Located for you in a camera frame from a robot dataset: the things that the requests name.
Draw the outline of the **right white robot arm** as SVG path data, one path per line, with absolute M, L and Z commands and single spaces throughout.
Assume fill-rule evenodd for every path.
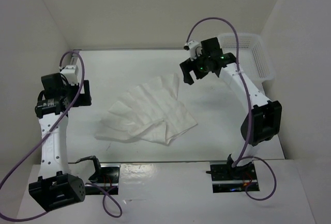
M 189 58 L 180 63 L 184 82 L 192 85 L 209 73 L 222 79 L 235 94 L 246 112 L 240 127 L 244 145 L 228 156 L 227 175 L 238 179 L 251 165 L 262 142 L 271 140 L 279 133 L 282 106 L 271 101 L 244 73 L 233 53 L 224 53 L 217 38 L 201 42 L 188 41 L 184 50 Z

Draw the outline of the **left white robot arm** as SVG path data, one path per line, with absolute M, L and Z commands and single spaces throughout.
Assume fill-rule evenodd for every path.
M 90 106 L 89 81 L 70 83 L 60 72 L 41 77 L 35 113 L 39 120 L 42 145 L 41 165 L 36 182 L 30 183 L 30 196 L 46 211 L 83 202 L 84 182 L 72 175 L 67 158 L 68 109 Z

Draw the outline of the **white pleated skirt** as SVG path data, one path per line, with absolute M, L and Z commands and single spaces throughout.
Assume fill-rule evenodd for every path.
M 168 146 L 198 123 L 178 100 L 179 76 L 158 76 L 129 89 L 99 122 L 97 140 L 143 140 Z

